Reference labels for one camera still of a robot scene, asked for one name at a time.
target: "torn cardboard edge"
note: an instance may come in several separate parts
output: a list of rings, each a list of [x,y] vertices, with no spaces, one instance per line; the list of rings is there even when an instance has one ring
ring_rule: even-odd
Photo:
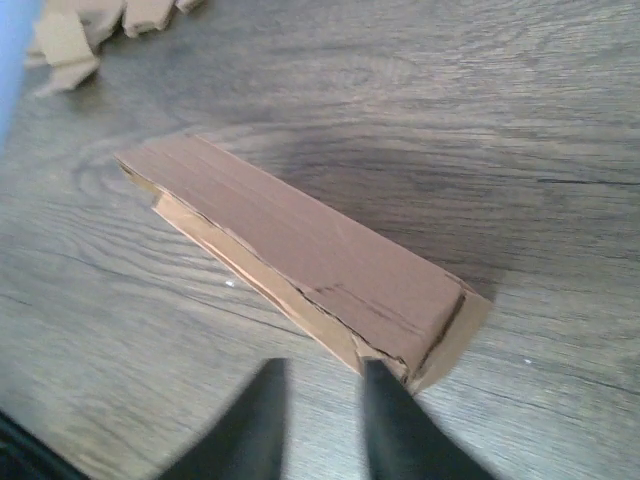
[[[444,377],[468,348],[491,309],[464,282],[450,317],[425,352],[418,368],[410,369],[402,358],[394,358],[372,346],[359,332],[304,294],[304,288],[270,266],[233,232],[217,225],[161,185],[136,173],[119,159],[130,179],[155,195],[154,210],[178,231],[219,259],[283,314],[327,348],[352,370],[362,373],[365,358],[379,358],[407,388],[417,393]]]

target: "corrugated cardboard layer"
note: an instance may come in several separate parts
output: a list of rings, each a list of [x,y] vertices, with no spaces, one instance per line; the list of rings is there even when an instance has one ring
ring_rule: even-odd
[[[445,375],[490,304],[445,270],[206,136],[118,155],[155,209],[356,371],[384,358],[412,389]]]

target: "folded cardboard piece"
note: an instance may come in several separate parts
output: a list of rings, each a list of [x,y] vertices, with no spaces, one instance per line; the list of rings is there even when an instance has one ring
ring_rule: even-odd
[[[96,50],[122,19],[125,34],[164,30],[174,5],[188,13],[204,0],[46,0],[25,66],[50,65],[36,96],[73,90],[100,66]]]
[[[380,358],[418,392],[453,368],[489,313],[463,281],[207,135],[117,158],[158,214],[357,372]]]

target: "cardboard pile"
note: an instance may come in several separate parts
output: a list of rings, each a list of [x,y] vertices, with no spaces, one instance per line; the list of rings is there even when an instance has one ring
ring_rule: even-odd
[[[383,359],[418,392],[446,375],[488,315],[462,280],[220,150],[171,136],[118,155],[154,209],[362,372]]]
[[[27,67],[50,65],[48,82],[35,94],[73,90],[95,72],[96,52],[122,23],[125,34],[135,38],[151,30],[163,30],[174,6],[183,13],[204,0],[46,0],[35,25]]]

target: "wood grain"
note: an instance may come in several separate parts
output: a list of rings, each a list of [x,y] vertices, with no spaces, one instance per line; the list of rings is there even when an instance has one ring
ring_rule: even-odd
[[[146,478],[286,355],[288,477],[361,478],[357,377],[111,156],[213,130],[495,301],[422,396],[471,451],[504,478],[637,478],[639,12],[220,0],[115,38],[92,84],[25,95],[0,161],[0,407],[94,478]]]

